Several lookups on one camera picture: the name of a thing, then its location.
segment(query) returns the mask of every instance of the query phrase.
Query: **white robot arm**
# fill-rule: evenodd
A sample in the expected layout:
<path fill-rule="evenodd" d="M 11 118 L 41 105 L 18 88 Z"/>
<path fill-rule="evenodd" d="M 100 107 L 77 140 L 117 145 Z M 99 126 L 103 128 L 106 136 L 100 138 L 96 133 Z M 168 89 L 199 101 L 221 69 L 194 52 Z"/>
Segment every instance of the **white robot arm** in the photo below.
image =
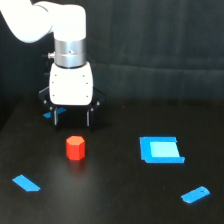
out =
<path fill-rule="evenodd" d="M 93 95 L 91 68 L 86 62 L 86 14 L 77 5 L 30 0 L 0 0 L 0 11 L 12 33 L 25 43 L 54 33 L 55 52 L 49 92 L 55 105 L 88 105 Z"/>

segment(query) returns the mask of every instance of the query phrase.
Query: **blue block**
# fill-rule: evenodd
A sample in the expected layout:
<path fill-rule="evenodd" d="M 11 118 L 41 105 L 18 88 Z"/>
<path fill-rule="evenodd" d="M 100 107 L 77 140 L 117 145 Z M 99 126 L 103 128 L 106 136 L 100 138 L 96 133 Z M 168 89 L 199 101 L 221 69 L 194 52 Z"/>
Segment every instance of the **blue block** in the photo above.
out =
<path fill-rule="evenodd" d="M 20 175 L 14 178 L 13 182 L 18 184 L 21 188 L 23 188 L 27 192 L 40 190 L 40 188 L 37 185 L 35 185 L 33 182 L 31 182 L 29 179 L 27 179 L 23 175 Z"/>
<path fill-rule="evenodd" d="M 62 107 L 58 108 L 58 114 L 61 114 L 65 111 L 66 111 L 65 108 L 62 108 Z M 48 112 L 48 113 L 44 114 L 43 116 L 46 117 L 46 118 L 50 118 L 51 117 L 51 112 Z"/>
<path fill-rule="evenodd" d="M 187 194 L 182 195 L 181 198 L 187 203 L 192 203 L 209 194 L 210 192 L 208 189 L 206 189 L 205 187 L 199 187 Z"/>
<path fill-rule="evenodd" d="M 175 137 L 141 137 L 141 159 L 147 163 L 184 163 L 176 142 Z"/>

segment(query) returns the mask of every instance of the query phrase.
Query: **red block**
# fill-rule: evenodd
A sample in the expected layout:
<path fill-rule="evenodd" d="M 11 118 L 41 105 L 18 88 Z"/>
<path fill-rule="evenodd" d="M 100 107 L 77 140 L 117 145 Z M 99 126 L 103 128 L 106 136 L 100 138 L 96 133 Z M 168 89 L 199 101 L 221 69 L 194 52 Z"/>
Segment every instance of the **red block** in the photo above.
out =
<path fill-rule="evenodd" d="M 66 155 L 70 160 L 81 160 L 86 156 L 85 140 L 81 136 L 71 136 L 66 140 Z"/>

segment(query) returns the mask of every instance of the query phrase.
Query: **background wall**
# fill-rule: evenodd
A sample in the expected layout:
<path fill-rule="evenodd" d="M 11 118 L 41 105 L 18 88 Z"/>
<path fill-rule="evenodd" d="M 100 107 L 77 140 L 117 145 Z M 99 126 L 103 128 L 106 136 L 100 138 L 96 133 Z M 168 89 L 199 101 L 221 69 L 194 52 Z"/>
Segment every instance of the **background wall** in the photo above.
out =
<path fill-rule="evenodd" d="M 86 9 L 87 58 L 107 102 L 224 100 L 223 1 L 52 2 Z M 20 97 L 47 85 L 41 55 L 52 51 L 52 34 L 22 43 L 0 15 L 0 123 Z"/>

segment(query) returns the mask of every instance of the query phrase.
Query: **black table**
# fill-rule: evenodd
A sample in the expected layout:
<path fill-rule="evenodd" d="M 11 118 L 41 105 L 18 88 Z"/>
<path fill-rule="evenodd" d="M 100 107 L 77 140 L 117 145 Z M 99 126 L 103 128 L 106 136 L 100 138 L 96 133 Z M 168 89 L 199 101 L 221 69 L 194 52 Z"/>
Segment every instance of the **black table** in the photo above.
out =
<path fill-rule="evenodd" d="M 59 130 L 42 114 L 40 105 L 21 104 L 0 133 L 0 223 L 223 222 L 223 107 L 104 107 L 93 133 L 85 128 L 85 113 L 61 114 Z M 81 162 L 65 156 L 72 135 L 86 141 Z M 140 136 L 175 136 L 185 163 L 145 163 Z M 12 179 L 20 174 L 41 190 L 17 186 Z M 200 186 L 211 195 L 182 201 Z"/>

